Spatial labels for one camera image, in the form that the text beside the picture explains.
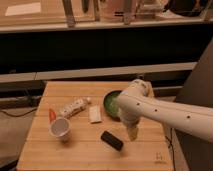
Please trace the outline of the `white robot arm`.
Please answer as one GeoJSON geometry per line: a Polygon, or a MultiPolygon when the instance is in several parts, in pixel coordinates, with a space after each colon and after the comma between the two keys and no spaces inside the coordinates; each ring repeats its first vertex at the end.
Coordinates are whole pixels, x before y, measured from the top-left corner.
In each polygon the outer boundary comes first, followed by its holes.
{"type": "Polygon", "coordinates": [[[213,143],[213,108],[158,100],[149,97],[149,91],[147,82],[135,79],[116,98],[126,128],[146,117],[213,143]]]}

